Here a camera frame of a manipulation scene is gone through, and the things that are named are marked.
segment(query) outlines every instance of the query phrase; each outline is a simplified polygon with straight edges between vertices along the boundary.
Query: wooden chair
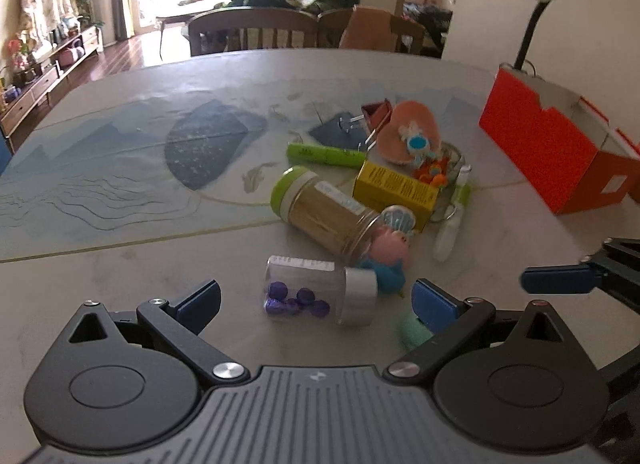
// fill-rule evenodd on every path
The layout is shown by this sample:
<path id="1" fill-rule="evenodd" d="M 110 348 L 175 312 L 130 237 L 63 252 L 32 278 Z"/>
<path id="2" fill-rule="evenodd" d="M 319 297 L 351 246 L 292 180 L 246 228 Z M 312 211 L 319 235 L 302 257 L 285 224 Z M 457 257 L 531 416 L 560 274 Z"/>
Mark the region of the wooden chair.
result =
<path id="1" fill-rule="evenodd" d="M 249 29 L 257 29 L 255 47 L 264 48 L 263 29 L 273 29 L 271 47 L 278 48 L 278 32 L 287 32 L 285 48 L 292 48 L 294 31 L 303 33 L 302 47 L 315 47 L 318 34 L 318 20 L 311 14 L 278 7 L 227 7 L 197 16 L 188 24 L 191 56 L 210 54 L 202 50 L 202 35 L 211 36 L 215 32 L 227 31 L 221 48 L 227 50 L 249 50 Z"/>
<path id="2" fill-rule="evenodd" d="M 318 47 L 337 48 L 340 38 L 349 25 L 353 9 L 332 9 L 323 12 L 318 18 Z M 391 33 L 398 36 L 396 52 L 403 52 L 403 36 L 411 37 L 409 54 L 420 54 L 424 40 L 424 27 L 411 20 L 391 16 Z"/>

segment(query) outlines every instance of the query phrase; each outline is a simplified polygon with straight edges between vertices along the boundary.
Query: jar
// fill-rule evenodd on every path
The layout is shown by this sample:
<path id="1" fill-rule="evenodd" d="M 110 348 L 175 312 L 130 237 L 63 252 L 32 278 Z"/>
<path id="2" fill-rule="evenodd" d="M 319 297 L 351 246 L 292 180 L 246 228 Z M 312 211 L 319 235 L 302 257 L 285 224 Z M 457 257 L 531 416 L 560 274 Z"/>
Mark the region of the jar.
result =
<path id="1" fill-rule="evenodd" d="M 271 209 L 347 266 L 367 251 L 380 215 L 302 166 L 289 168 L 273 187 Z"/>
<path id="2" fill-rule="evenodd" d="M 271 319 L 331 319 L 360 327 L 373 320 L 376 273 L 333 262 L 270 256 L 264 282 L 264 311 Z"/>

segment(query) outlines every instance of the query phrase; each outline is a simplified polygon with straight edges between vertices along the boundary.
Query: purple ball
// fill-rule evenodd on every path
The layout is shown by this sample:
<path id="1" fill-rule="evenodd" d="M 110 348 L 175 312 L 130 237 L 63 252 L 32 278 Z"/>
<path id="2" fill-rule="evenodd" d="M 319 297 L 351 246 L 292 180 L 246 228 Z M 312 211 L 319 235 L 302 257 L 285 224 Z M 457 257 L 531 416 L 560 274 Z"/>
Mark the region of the purple ball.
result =
<path id="1" fill-rule="evenodd" d="M 324 300 L 318 300 L 311 306 L 310 312 L 317 318 L 324 318 L 329 314 L 330 310 L 331 307 L 327 302 Z"/>
<path id="2" fill-rule="evenodd" d="M 286 309 L 284 303 L 278 300 L 274 300 L 273 298 L 268 298 L 267 301 L 264 302 L 264 311 L 269 316 L 277 316 L 278 314 L 282 314 Z"/>
<path id="3" fill-rule="evenodd" d="M 297 314 L 300 314 L 302 312 L 302 305 L 300 305 L 298 303 L 298 300 L 296 300 L 295 298 L 287 298 L 284 305 L 285 314 L 289 314 L 290 316 L 296 316 Z"/>
<path id="4" fill-rule="evenodd" d="M 316 300 L 316 295 L 311 289 L 302 287 L 296 294 L 296 300 L 298 300 L 300 305 L 306 307 L 308 305 L 313 305 Z"/>
<path id="5" fill-rule="evenodd" d="M 282 282 L 271 282 L 269 284 L 268 295 L 274 300 L 284 301 L 289 293 L 289 289 Z"/>

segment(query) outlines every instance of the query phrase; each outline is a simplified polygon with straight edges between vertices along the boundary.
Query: red box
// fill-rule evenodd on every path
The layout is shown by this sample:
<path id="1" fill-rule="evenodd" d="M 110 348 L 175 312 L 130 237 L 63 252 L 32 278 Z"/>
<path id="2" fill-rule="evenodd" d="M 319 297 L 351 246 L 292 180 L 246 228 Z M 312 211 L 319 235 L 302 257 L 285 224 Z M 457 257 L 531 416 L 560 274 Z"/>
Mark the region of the red box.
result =
<path id="1" fill-rule="evenodd" d="M 501 68 L 480 118 L 555 214 L 620 202 L 640 184 L 640 151 L 579 94 Z"/>

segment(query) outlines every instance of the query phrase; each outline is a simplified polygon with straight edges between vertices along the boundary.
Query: jar with green lid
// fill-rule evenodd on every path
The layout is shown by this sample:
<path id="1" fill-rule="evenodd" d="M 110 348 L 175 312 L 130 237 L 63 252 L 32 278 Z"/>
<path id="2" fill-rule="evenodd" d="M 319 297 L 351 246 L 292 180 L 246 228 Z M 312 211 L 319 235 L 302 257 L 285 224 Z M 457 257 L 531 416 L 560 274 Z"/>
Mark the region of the jar with green lid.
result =
<path id="1" fill-rule="evenodd" d="M 347 266 L 366 253 L 380 215 L 302 166 L 287 170 L 273 187 L 271 209 Z"/>

